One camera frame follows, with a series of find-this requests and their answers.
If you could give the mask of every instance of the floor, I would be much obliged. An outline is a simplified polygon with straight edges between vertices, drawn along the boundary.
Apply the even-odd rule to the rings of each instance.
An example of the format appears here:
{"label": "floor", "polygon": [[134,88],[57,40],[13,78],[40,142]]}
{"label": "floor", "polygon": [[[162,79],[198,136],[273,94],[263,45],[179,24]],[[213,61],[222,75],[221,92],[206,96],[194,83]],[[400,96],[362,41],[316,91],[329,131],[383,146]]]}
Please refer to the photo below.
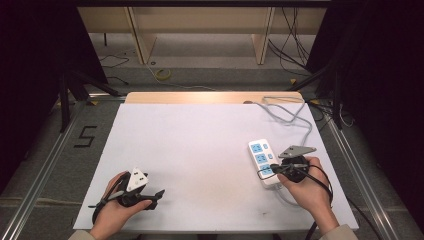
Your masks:
{"label": "floor", "polygon": [[[297,65],[284,63],[287,72],[282,69],[280,58],[267,51],[264,65],[257,65],[253,46],[248,35],[160,35],[149,59],[152,71],[170,69],[171,79],[158,82],[146,65],[138,62],[132,38],[127,34],[107,34],[107,46],[103,34],[91,34],[109,85],[122,93],[131,91],[283,91],[292,81],[301,81],[307,75]],[[282,46],[286,36],[272,36],[278,46]],[[307,51],[313,44],[313,36],[302,36],[302,44]],[[285,51],[297,61],[296,45],[289,42]],[[304,98],[313,98],[316,86],[302,89]],[[73,125],[65,134],[60,134],[60,107],[53,107],[46,119],[38,140],[28,153],[0,196],[0,231],[4,233],[13,218],[23,222],[18,230],[18,239],[67,239],[72,234],[73,223],[91,177],[96,169],[99,157],[114,116],[124,98],[109,98],[104,92],[87,86],[92,93],[89,104],[72,102]],[[319,119],[321,113],[311,109]],[[384,173],[375,164],[371,150],[360,129],[355,124],[348,127],[352,119],[346,118],[341,132],[335,131],[331,120],[316,121],[321,137],[326,145],[341,185],[358,209],[352,205],[352,211],[360,225],[356,234],[359,239],[377,239],[371,226],[379,229],[384,239],[424,239],[423,234],[403,205],[401,199],[391,187]],[[95,136],[89,148],[78,148],[86,144],[79,138],[86,126],[86,134]],[[341,146],[349,146],[352,152],[346,152]],[[358,165],[361,174],[352,169]],[[23,202],[32,191],[36,198],[26,215],[18,215]],[[134,233],[120,233],[113,239],[135,239]],[[280,234],[281,239],[304,239],[305,233]]]}

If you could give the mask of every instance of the table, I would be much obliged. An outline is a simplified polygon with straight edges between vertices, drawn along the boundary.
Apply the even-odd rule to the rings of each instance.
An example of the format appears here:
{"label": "table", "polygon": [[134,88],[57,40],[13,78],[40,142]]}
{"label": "table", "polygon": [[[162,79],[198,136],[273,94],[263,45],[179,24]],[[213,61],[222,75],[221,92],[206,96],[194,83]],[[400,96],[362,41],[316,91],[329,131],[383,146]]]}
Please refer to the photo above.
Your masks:
{"label": "table", "polygon": [[[139,167],[149,173],[144,194],[166,192],[154,211],[137,214],[123,231],[275,233],[309,229],[313,222],[309,213],[263,188],[248,154],[248,141],[265,137],[274,151],[280,152],[287,144],[297,143],[305,132],[302,127],[273,121],[256,104],[241,104],[261,102],[265,95],[300,97],[297,92],[130,93],[118,111],[74,228],[91,228],[93,210],[88,205],[100,199],[110,178]],[[295,101],[284,106],[294,112],[301,100]],[[307,107],[300,116],[313,121]],[[333,210],[341,224],[357,229],[313,126],[306,145],[317,148],[314,155],[330,177],[335,193]],[[291,197],[287,190],[283,195]]]}

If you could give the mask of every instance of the white power strip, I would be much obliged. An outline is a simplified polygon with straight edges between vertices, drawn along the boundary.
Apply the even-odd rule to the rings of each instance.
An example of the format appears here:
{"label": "white power strip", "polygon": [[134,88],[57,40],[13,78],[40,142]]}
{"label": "white power strip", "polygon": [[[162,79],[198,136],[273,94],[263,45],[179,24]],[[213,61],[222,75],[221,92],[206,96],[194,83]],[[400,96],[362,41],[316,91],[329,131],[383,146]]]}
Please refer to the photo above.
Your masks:
{"label": "white power strip", "polygon": [[268,141],[266,139],[260,139],[249,142],[249,152],[252,156],[256,171],[260,171],[259,175],[263,179],[261,180],[263,186],[265,188],[270,188],[275,184],[280,184],[278,177],[276,175],[272,176],[274,173],[270,168],[271,164],[280,165],[280,163],[278,162],[278,157],[272,151]]}

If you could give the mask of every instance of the sleeve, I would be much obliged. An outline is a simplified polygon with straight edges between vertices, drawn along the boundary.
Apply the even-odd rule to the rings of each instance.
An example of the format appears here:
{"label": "sleeve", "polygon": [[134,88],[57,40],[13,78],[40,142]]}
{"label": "sleeve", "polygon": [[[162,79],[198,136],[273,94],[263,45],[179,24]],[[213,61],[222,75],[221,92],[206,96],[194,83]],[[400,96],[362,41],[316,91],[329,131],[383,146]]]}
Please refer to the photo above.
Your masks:
{"label": "sleeve", "polygon": [[356,235],[353,233],[352,229],[350,229],[350,227],[347,224],[331,230],[330,232],[328,232],[327,234],[325,234],[324,236],[320,238],[320,240],[339,240],[339,239],[358,240]]}
{"label": "sleeve", "polygon": [[88,232],[77,230],[68,240],[96,240]]}

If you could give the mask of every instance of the person's right hand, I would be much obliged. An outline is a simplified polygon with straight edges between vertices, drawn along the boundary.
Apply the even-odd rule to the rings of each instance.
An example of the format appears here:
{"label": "person's right hand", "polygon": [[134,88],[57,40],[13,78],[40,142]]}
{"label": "person's right hand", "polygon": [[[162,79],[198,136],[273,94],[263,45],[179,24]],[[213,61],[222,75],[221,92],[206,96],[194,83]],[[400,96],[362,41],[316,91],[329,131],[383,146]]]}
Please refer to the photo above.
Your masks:
{"label": "person's right hand", "polygon": [[[322,169],[318,158],[305,158],[309,161],[310,165],[314,165]],[[327,178],[319,169],[310,167],[308,173],[328,187],[329,183]],[[290,181],[282,174],[277,174],[277,177],[289,190],[299,206],[311,213],[322,235],[339,226],[336,216],[331,210],[330,196],[322,186],[308,177],[305,177],[305,179],[299,183]]]}

